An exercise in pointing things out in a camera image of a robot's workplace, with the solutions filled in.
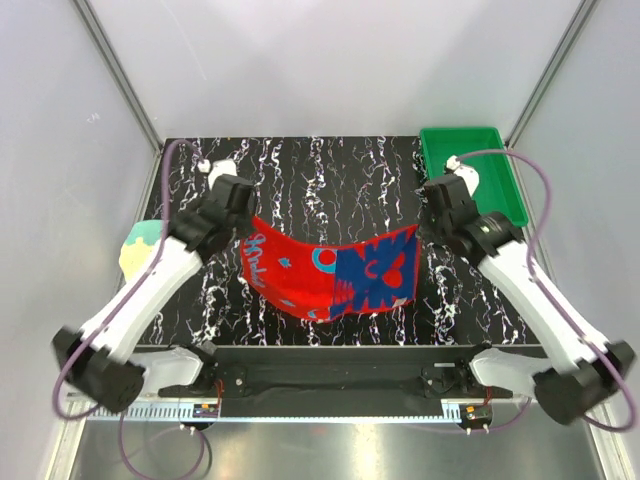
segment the green plastic bin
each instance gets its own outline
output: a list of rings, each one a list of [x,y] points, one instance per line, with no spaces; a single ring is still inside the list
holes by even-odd
[[[452,155],[476,150],[504,150],[500,133],[492,127],[425,128],[420,132],[422,151],[429,178],[444,175],[444,167]],[[480,176],[473,194],[480,213],[502,212],[511,222],[524,227],[529,222],[513,171],[505,155],[486,155],[467,162]]]

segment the black marble surface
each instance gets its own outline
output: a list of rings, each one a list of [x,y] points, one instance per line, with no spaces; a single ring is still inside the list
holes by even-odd
[[[399,227],[426,225],[428,205],[416,137],[200,138],[211,161],[232,158],[255,182],[263,220],[297,240],[341,245]],[[207,189],[190,151],[175,154],[172,211]],[[159,173],[146,218],[159,218]],[[143,344],[410,345],[537,343],[513,307],[464,260],[420,229],[416,301],[386,314],[301,321],[269,304],[242,278],[237,243],[217,255],[167,303]]]

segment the red cloth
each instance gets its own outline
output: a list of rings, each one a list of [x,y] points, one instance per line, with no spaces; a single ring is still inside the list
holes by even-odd
[[[296,317],[329,321],[349,312],[383,312],[415,297],[417,225],[337,247],[298,242],[257,217],[253,226],[241,246],[244,276]]]

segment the white wall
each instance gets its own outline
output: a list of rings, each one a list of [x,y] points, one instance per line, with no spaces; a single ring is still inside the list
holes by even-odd
[[[638,132],[640,3],[600,2],[515,149],[555,185],[544,240],[560,288],[610,339],[640,354]],[[542,187],[525,173],[539,213]],[[629,382],[640,401],[640,363]],[[624,438],[640,472],[640,429]]]
[[[71,2],[0,2],[0,65],[0,477],[39,479],[49,342],[113,294],[153,153]]]
[[[579,0],[91,0],[161,136],[508,132]]]

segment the purple cable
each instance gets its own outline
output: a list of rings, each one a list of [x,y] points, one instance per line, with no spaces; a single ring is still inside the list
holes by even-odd
[[[616,381],[616,383],[620,387],[620,391],[622,392],[622,395],[624,396],[625,400],[627,401],[627,404],[629,405],[629,419],[626,424],[620,427],[604,425],[592,418],[587,417],[586,415],[584,416],[584,419],[594,427],[601,428],[602,430],[606,430],[607,432],[621,433],[621,432],[627,432],[631,430],[636,425],[637,407],[636,407],[635,401],[633,400],[633,395],[631,394],[631,391],[629,390],[629,387],[627,386],[626,382],[624,381],[624,379],[622,378],[618,370],[615,368],[615,366],[606,357],[606,355],[602,353],[598,347],[596,347],[592,342],[590,342],[586,338],[585,333],[582,331],[580,326],[573,320],[573,318],[571,318],[571,315],[569,314],[569,312],[567,312],[564,309],[564,307],[560,304],[560,302],[558,302],[558,300],[553,295],[553,293],[547,289],[547,287],[538,279],[538,276],[536,275],[536,271],[533,264],[535,259],[535,249],[540,243],[540,235],[542,233],[542,229],[546,225],[547,220],[549,219],[549,214],[551,212],[552,191],[551,191],[551,181],[549,180],[549,177],[542,170],[542,167],[540,167],[540,165],[535,163],[526,155],[505,151],[505,150],[500,150],[500,149],[478,150],[477,152],[465,153],[464,155],[460,155],[458,157],[458,161],[463,162],[470,158],[479,157],[483,155],[508,155],[512,158],[520,160],[526,163],[527,165],[529,165],[531,168],[533,168],[535,172],[538,174],[538,176],[540,177],[540,179],[542,180],[542,183],[544,184],[546,196],[545,196],[544,208],[542,209],[542,216],[540,217],[540,221],[538,222],[538,225],[534,229],[533,236],[531,237],[531,241],[529,242],[529,245],[527,247],[527,268],[529,269],[529,274],[531,275],[531,278],[533,279],[535,284],[538,286],[538,288],[540,288],[544,296],[547,297],[549,302],[551,302],[551,304],[562,316],[562,318],[569,324],[571,329],[574,332],[576,332],[576,334],[585,342],[586,345],[589,346],[589,348],[593,351],[593,353],[595,353],[598,359],[603,363],[603,365],[606,367],[606,369],[609,371],[613,379]]]
[[[122,435],[124,432],[124,416],[125,416],[125,412],[123,412],[122,415],[120,415],[120,421],[118,422],[118,447],[120,448],[120,456],[122,457],[122,462],[127,467],[127,469],[131,473],[136,475],[138,478],[141,478],[142,480],[156,480],[153,477],[148,477],[147,475],[136,470],[136,467],[134,467],[129,461],[129,458],[127,457],[127,452],[124,449],[124,438]],[[177,430],[179,428],[180,427],[168,428],[164,432],[160,432],[160,433],[164,434],[166,432]],[[205,448],[204,445],[206,442],[206,438],[200,430],[193,428],[191,431],[196,432],[198,434],[198,437],[200,438],[200,453],[198,454],[198,459],[196,460],[196,463],[193,464],[193,467],[191,467],[191,469],[189,469],[187,473],[185,473],[184,475],[178,478],[175,478],[174,480],[186,480],[189,477],[191,477],[191,475],[193,475],[196,472],[196,470],[198,470],[198,467],[200,467],[200,464],[202,463],[202,459],[204,458],[204,448]]]

